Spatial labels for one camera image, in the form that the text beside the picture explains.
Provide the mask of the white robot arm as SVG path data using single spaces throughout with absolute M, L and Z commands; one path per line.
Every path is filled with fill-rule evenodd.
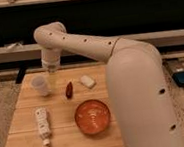
M 60 22 L 35 29 L 42 64 L 58 61 L 55 50 L 106 63 L 108 97 L 125 147 L 184 147 L 160 53 L 146 42 L 66 32 Z

